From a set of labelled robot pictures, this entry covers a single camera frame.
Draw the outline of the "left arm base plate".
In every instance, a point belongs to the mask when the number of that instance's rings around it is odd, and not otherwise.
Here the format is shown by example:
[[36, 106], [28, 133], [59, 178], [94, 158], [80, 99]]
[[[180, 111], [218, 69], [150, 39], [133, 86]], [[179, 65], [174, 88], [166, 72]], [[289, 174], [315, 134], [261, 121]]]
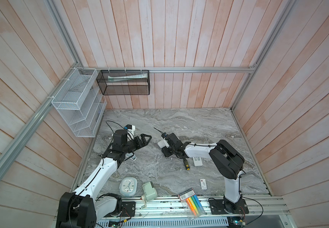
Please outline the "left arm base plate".
[[105, 217], [134, 217], [136, 212], [136, 203], [134, 201], [125, 201], [120, 204], [118, 209], [107, 214]]

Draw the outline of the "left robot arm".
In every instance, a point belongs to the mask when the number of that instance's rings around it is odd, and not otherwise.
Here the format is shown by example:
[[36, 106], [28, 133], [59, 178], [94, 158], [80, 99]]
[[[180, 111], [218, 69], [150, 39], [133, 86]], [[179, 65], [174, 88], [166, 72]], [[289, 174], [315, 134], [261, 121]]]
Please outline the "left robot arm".
[[57, 228], [94, 228], [104, 216], [122, 211], [121, 196], [113, 193], [99, 196], [99, 193], [111, 175], [127, 159], [126, 155], [147, 146], [152, 139], [150, 135], [141, 134], [129, 140], [131, 135], [126, 129], [116, 130], [93, 173], [73, 192], [62, 195]]

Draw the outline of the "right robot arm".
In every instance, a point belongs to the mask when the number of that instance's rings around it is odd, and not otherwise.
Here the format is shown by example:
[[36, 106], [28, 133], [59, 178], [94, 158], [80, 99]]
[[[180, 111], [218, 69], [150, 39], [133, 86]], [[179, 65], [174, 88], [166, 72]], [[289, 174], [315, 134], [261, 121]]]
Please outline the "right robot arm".
[[236, 205], [241, 200], [240, 176], [244, 174], [244, 157], [226, 140], [211, 144], [181, 142], [174, 134], [161, 134], [162, 140], [157, 144], [165, 157], [175, 155], [179, 159], [211, 159], [219, 173], [225, 178], [224, 197], [228, 203]]

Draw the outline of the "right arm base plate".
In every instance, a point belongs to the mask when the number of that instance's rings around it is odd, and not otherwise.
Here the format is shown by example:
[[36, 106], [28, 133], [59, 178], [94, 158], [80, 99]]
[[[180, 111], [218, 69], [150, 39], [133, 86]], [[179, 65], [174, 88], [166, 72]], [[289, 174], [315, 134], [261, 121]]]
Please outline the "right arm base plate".
[[208, 203], [213, 215], [249, 214], [248, 206], [242, 197], [236, 203], [232, 203], [225, 197], [223, 199], [209, 198]]

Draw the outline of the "black yellow screwdriver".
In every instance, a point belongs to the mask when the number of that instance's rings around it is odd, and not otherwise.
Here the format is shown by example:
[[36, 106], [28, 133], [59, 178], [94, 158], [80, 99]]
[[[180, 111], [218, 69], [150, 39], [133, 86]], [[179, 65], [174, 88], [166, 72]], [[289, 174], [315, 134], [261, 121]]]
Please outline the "black yellow screwdriver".
[[187, 171], [189, 171], [190, 170], [190, 166], [189, 166], [188, 160], [186, 158], [183, 158], [183, 163], [184, 163], [185, 169]]

